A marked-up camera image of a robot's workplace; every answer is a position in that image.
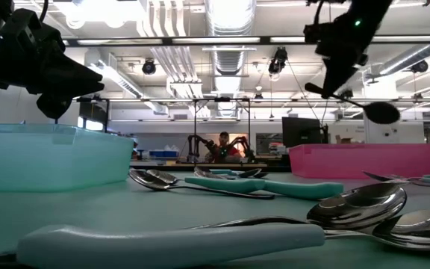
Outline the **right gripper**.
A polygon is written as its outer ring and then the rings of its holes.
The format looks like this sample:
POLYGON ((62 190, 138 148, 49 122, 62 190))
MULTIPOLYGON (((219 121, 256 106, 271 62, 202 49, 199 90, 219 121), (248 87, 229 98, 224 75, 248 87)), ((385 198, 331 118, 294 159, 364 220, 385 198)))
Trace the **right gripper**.
POLYGON ((322 98, 327 99, 343 86, 368 61, 371 44, 384 13, 345 13, 333 22, 313 22, 306 25, 305 42, 316 45, 315 53, 322 57, 326 72, 322 98))

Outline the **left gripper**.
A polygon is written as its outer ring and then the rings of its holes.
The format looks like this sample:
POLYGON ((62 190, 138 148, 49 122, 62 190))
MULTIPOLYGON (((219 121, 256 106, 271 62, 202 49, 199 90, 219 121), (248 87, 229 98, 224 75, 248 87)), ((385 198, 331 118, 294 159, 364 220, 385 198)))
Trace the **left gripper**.
POLYGON ((102 75, 86 66, 87 50, 66 50, 60 32, 40 21, 35 12, 18 9, 0 27, 0 88, 24 87, 39 94, 39 110, 48 118, 62 117, 74 98, 105 88, 102 75), (75 62, 69 90, 66 56, 75 62))

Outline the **dark all-metal spoon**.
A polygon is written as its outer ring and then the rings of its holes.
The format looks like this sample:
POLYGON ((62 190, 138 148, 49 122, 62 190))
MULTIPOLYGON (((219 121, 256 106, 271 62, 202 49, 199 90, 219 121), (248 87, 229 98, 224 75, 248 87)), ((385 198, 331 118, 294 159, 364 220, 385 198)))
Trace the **dark all-metal spoon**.
POLYGON ((166 183, 164 180, 153 176, 142 170, 130 170, 128 176, 136 183, 151 189, 153 191, 168 191, 175 189, 190 189, 197 191, 205 191, 215 194, 223 194, 231 197, 239 197, 239 198, 247 198, 247 199, 257 199, 257 200, 273 200, 275 199, 274 195, 261 195, 261 194, 242 194, 231 191, 223 191, 216 190, 210 188, 200 188, 200 187, 191 187, 185 185, 170 185, 166 183))
POLYGON ((400 185, 378 183, 345 191, 316 204, 305 220, 289 217, 252 217, 223 223, 207 224, 207 228, 254 226, 268 223, 315 224, 327 229, 356 230, 380 223, 399 213, 408 196, 400 185))
POLYGON ((352 101, 351 99, 347 99, 334 93, 329 93, 313 83, 306 83, 305 89, 310 93, 321 95, 323 99, 334 98, 362 108, 366 117, 377 124, 392 124, 400 120, 401 117, 399 110, 387 102, 371 102, 367 105, 362 105, 361 103, 352 101))
POLYGON ((206 167, 194 167, 194 175, 198 177, 204 177, 204 178, 225 179, 225 177, 223 176, 219 176, 217 174, 212 173, 206 167))

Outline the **teal-handled metal spoon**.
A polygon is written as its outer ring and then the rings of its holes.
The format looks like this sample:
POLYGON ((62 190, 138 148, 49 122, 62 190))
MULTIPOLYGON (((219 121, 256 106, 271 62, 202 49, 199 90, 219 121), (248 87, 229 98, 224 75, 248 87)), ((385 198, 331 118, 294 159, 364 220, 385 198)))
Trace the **teal-handled metal spoon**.
POLYGON ((344 184, 323 182, 316 184, 265 181, 264 191, 303 200, 321 200, 344 192, 344 184))
POLYGON ((187 176, 183 179, 159 170, 147 170, 151 176, 155 176, 169 185, 175 185, 179 181, 184 181, 189 184, 202 186, 205 188, 216 189, 221 191, 230 191, 241 194, 249 194, 256 191, 261 191, 265 188, 265 181, 261 179, 215 179, 198 176, 187 176))
POLYGON ((227 170, 227 169, 210 170, 210 172, 215 175, 235 176, 237 178, 250 178, 259 174, 261 171, 262 171, 261 168, 256 168, 256 169, 246 170, 246 171, 235 171, 235 170, 227 170))

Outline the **background black monitor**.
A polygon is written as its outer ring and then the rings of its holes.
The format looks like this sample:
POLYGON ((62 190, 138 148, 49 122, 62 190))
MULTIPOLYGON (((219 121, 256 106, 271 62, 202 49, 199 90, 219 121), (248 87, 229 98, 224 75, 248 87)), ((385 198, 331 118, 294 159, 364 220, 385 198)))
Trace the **background black monitor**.
POLYGON ((328 126, 316 119, 283 117, 282 141, 287 148, 302 144, 328 143, 328 126))

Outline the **translucent mint green bin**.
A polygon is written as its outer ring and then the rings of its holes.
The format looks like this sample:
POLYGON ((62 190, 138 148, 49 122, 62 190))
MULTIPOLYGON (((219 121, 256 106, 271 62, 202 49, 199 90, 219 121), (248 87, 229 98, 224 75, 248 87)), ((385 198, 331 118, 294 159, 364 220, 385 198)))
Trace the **translucent mint green bin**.
POLYGON ((54 124, 0 124, 0 192, 73 191, 125 180, 133 141, 54 124))

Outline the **pink plastic bin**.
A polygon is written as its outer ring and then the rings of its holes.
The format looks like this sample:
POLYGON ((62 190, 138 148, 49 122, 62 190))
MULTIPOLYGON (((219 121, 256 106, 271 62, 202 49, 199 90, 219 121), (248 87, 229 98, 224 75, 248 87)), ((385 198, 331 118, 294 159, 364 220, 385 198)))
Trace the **pink plastic bin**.
POLYGON ((307 179, 430 174, 430 143, 303 144, 290 148, 289 157, 292 174, 307 179))

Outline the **overhead rig crossbar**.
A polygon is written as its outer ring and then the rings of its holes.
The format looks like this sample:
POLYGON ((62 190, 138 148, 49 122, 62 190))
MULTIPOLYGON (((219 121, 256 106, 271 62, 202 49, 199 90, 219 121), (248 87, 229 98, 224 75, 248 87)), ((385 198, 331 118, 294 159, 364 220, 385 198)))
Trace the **overhead rig crossbar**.
MULTIPOLYGON (((427 35, 380 35, 374 36, 372 44, 430 44, 427 35)), ((63 39, 67 47, 136 47, 136 46, 271 46, 307 45, 303 36, 248 36, 248 37, 131 37, 63 39)))

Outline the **background blue storage crates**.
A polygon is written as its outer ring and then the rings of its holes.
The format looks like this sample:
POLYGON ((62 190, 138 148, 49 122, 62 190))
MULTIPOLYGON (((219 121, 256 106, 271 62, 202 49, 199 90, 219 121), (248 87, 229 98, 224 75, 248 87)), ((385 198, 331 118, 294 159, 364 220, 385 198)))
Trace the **background blue storage crates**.
POLYGON ((149 155, 153 158, 177 158, 179 152, 175 150, 150 150, 149 155))

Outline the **background work table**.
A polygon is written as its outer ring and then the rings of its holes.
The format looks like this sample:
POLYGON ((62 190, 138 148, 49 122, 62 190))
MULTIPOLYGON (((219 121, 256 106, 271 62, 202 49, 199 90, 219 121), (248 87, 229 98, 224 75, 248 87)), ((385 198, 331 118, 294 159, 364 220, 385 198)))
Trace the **background work table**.
POLYGON ((168 163, 158 164, 156 162, 149 161, 131 161, 130 168, 137 170, 162 170, 172 172, 193 172, 195 167, 206 167, 208 169, 215 170, 253 170, 262 169, 269 170, 269 167, 265 164, 206 164, 206 163, 168 163))

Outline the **person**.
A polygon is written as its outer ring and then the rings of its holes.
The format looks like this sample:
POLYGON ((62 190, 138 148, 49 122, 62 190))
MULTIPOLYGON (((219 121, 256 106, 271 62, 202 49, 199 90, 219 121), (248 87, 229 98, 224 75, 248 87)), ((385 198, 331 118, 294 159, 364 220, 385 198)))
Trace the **person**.
POLYGON ((219 148, 214 161, 216 163, 238 163, 240 159, 240 151, 229 146, 228 132, 221 132, 219 134, 219 148))

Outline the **background frame with dark panel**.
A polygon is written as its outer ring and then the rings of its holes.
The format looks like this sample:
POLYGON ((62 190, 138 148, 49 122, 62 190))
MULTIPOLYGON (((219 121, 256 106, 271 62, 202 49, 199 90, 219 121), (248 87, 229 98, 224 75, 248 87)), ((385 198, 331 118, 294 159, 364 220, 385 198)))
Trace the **background frame with dark panel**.
POLYGON ((96 132, 108 132, 110 100, 95 96, 80 96, 72 100, 79 104, 78 127, 96 132))

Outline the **silver ventilation duct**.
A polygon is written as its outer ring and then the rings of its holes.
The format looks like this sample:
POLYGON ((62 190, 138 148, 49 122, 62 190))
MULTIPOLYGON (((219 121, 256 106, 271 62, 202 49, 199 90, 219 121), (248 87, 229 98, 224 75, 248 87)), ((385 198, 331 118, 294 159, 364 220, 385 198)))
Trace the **silver ventilation duct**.
MULTIPOLYGON (((205 0, 208 35, 248 37, 253 32, 257 0, 205 0)), ((217 46, 211 52, 214 87, 218 96, 234 98, 240 91, 240 77, 246 60, 241 46, 217 46)))

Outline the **background black metal frame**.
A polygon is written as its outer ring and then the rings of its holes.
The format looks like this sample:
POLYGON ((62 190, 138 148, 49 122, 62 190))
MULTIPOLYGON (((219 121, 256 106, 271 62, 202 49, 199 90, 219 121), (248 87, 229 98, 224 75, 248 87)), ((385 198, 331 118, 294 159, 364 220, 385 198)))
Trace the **background black metal frame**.
MULTIPOLYGON (((212 97, 193 100, 193 133, 206 140, 213 140, 219 148, 219 134, 228 132, 229 143, 236 137, 244 136, 251 147, 252 102, 248 98, 212 97)), ((243 147, 237 144, 234 148, 241 154, 240 162, 247 162, 243 147)), ((216 154, 212 155, 203 144, 199 147, 199 162, 215 164, 216 154)))

